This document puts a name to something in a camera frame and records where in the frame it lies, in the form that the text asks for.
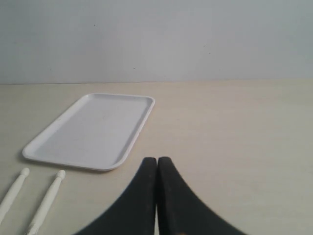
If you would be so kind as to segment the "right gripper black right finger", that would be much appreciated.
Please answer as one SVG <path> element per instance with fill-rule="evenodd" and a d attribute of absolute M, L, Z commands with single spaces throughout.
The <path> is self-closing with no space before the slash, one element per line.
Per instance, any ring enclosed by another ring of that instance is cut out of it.
<path fill-rule="evenodd" d="M 242 235 L 191 190 L 169 157 L 157 167 L 157 217 L 161 235 Z"/>

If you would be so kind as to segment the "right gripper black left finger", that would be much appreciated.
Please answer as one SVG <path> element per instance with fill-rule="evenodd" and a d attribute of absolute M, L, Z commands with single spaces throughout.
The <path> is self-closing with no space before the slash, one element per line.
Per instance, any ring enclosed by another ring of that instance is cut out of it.
<path fill-rule="evenodd" d="M 157 161 L 142 160 L 135 176 L 117 200 L 79 235 L 153 235 L 156 215 Z"/>

